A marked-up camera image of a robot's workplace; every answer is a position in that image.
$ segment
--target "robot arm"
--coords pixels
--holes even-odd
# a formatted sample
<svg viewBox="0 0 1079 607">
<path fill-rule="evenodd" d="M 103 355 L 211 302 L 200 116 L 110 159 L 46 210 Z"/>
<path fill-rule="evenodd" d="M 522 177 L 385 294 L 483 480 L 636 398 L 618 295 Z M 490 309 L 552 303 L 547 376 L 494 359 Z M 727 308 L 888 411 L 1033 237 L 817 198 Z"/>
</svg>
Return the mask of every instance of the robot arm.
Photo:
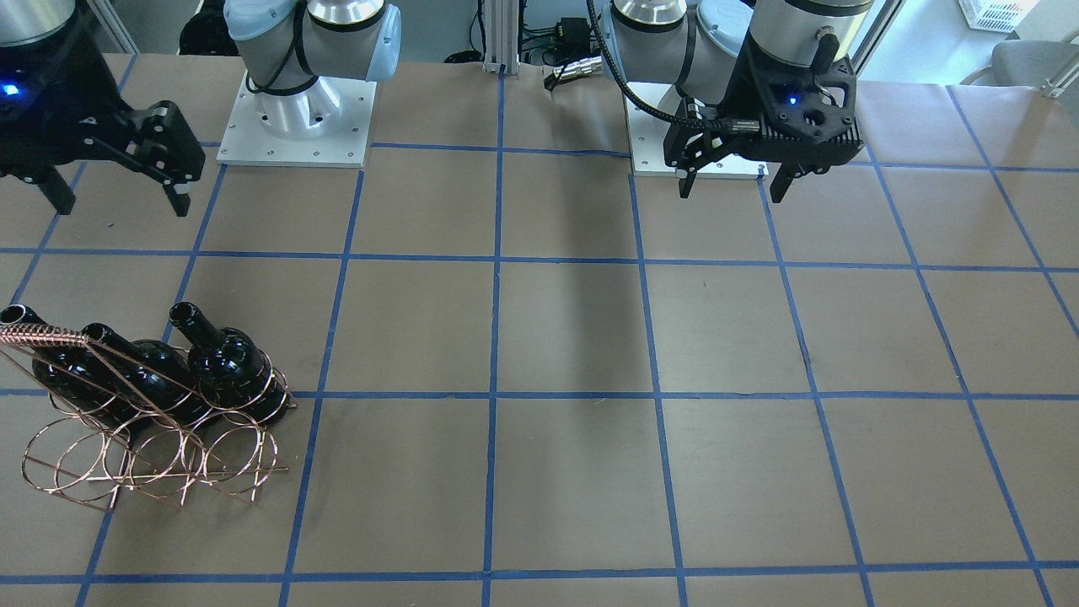
<svg viewBox="0 0 1079 607">
<path fill-rule="evenodd" d="M 716 22 L 737 20 L 738 4 L 701 0 L 689 11 L 685 0 L 614 0 L 601 19 L 586 0 L 623 93 L 671 124 L 664 151 L 683 197 L 697 170 L 737 153 L 781 163 L 771 184 L 779 202 L 795 178 L 827 173 L 864 147 L 847 52 L 873 0 L 742 1 L 753 11 L 736 47 Z M 647 106 L 627 80 L 672 83 L 681 102 L 673 112 Z"/>
<path fill-rule="evenodd" d="M 162 183 L 185 216 L 205 157 L 176 104 L 124 102 L 74 0 L 0 2 L 0 177 L 37 184 L 67 215 L 74 194 L 56 165 L 109 160 Z"/>
</svg>

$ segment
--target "bottle neck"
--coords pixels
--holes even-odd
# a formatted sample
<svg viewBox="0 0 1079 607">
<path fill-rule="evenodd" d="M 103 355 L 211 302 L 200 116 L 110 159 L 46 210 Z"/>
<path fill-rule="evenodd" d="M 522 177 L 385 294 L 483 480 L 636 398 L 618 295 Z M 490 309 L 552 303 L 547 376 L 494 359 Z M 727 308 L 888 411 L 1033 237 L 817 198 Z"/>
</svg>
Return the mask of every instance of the bottle neck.
<svg viewBox="0 0 1079 607">
<path fill-rule="evenodd" d="M 224 344 L 224 333 L 203 316 L 194 303 L 181 301 L 168 313 L 168 322 L 195 348 L 216 349 Z"/>
<path fill-rule="evenodd" d="M 109 328 L 108 326 L 104 326 L 101 323 L 88 325 L 88 326 L 86 326 L 85 329 L 82 330 L 82 333 L 86 337 L 88 337 L 88 339 L 91 339 L 91 340 L 93 340 L 95 342 L 99 342 L 103 345 L 105 345 L 106 347 L 108 347 L 108 348 L 110 348 L 110 349 L 119 353 L 120 355 L 123 355 L 124 357 L 127 357 L 127 358 L 129 358 L 129 359 L 132 359 L 134 361 L 140 361 L 142 359 L 142 351 L 141 350 L 139 350 L 131 342 L 127 342 L 126 340 L 124 340 L 123 337 L 121 337 L 120 335 L 118 335 L 117 332 L 112 331 L 112 329 Z M 121 362 L 131 364 L 129 361 L 124 361 L 121 357 L 115 357 L 112 353 L 109 353 L 109 351 L 106 351 L 106 350 L 100 350 L 100 353 L 101 353 L 101 355 L 105 355 L 106 357 L 109 357 L 110 359 L 113 359 L 113 360 L 120 359 Z"/>
<path fill-rule="evenodd" d="M 15 325 L 44 326 L 49 323 L 39 317 L 38 314 L 35 313 L 29 306 L 23 306 L 21 303 L 16 303 L 16 305 L 8 306 L 0 312 L 0 327 Z M 30 347 L 30 349 L 42 359 L 49 361 L 50 364 L 56 363 L 58 357 L 65 350 L 63 348 L 46 348 L 41 346 Z"/>
</svg>

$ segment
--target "wine bottle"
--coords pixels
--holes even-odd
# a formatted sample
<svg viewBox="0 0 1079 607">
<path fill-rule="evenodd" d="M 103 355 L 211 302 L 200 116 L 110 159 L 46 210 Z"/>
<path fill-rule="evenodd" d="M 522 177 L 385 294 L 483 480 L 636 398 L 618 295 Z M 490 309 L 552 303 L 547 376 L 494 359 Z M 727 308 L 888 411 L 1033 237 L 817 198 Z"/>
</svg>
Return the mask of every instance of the wine bottle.
<svg viewBox="0 0 1079 607">
<path fill-rule="evenodd" d="M 29 306 L 14 305 L 0 312 L 0 326 L 12 325 L 47 323 Z M 105 428 L 114 430 L 138 415 L 129 403 L 112 394 L 112 373 L 88 350 L 73 346 L 33 347 L 31 350 L 41 359 L 30 361 L 30 370 L 38 382 Z M 129 424 L 127 429 L 134 431 L 136 426 L 139 425 Z"/>
<path fill-rule="evenodd" d="M 86 326 L 82 333 L 113 350 L 95 348 L 126 381 L 118 378 L 114 383 L 124 398 L 135 403 L 148 400 L 185 427 L 209 412 L 209 405 L 194 391 L 195 382 L 183 357 L 167 344 L 155 340 L 127 342 L 101 323 Z"/>
<path fill-rule="evenodd" d="M 289 395 L 273 377 L 273 365 L 244 332 L 217 329 L 194 303 L 181 301 L 168 320 L 191 342 L 188 365 L 208 399 L 238 410 L 262 426 L 285 416 Z"/>
</svg>

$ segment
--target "metal base plate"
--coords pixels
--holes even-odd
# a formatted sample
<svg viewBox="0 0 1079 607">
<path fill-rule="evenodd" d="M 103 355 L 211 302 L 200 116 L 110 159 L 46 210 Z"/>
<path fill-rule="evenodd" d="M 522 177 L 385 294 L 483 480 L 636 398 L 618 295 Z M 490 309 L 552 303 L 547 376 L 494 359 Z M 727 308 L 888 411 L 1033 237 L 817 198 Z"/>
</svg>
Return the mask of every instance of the metal base plate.
<svg viewBox="0 0 1079 607">
<path fill-rule="evenodd" d="M 262 126 L 258 98 L 240 82 L 217 161 L 250 166 L 363 168 L 367 155 L 375 83 L 328 78 L 341 95 L 342 128 L 313 139 L 284 139 Z"/>
<path fill-rule="evenodd" d="M 670 84 L 631 82 L 639 97 L 653 107 L 670 91 Z M 674 168 L 664 162 L 664 137 L 668 124 L 639 110 L 629 99 L 626 102 L 626 122 L 629 127 L 629 148 L 633 156 L 633 174 L 654 177 L 673 177 Z M 756 179 L 761 171 L 768 174 L 768 165 L 732 154 L 697 171 L 699 178 Z"/>
</svg>

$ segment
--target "copper wire rack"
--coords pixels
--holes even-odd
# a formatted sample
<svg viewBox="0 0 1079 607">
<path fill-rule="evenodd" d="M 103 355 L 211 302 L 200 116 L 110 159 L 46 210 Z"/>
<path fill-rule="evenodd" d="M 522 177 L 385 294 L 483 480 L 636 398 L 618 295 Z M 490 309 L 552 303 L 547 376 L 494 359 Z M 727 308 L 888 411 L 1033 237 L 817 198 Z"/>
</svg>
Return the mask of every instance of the copper wire rack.
<svg viewBox="0 0 1079 607">
<path fill-rule="evenodd" d="M 108 369 L 112 386 L 98 386 L 58 368 L 56 371 L 109 395 L 93 411 L 77 408 L 50 390 L 12 354 L 49 364 L 35 348 L 81 348 Z M 285 472 L 277 441 L 267 423 L 297 405 L 284 374 L 273 368 L 261 392 L 240 406 L 222 406 L 192 389 L 158 374 L 187 392 L 168 411 L 159 409 L 125 380 L 108 358 L 136 362 L 100 342 L 66 329 L 41 325 L 12 325 L 0 328 L 0 355 L 49 394 L 49 402 L 60 417 L 35 434 L 23 452 L 23 479 L 33 488 L 100 511 L 115 507 L 122 489 L 153 498 L 176 508 L 183 507 L 192 488 L 205 486 L 230 498 L 252 503 L 259 489 L 274 472 Z M 124 396 L 117 386 L 125 386 Z M 247 405 L 283 388 L 281 402 L 263 419 L 247 413 Z M 121 399 L 137 414 L 115 428 L 99 422 L 98 414 Z M 188 399 L 205 401 L 209 408 L 197 420 L 180 424 L 169 412 Z"/>
</svg>

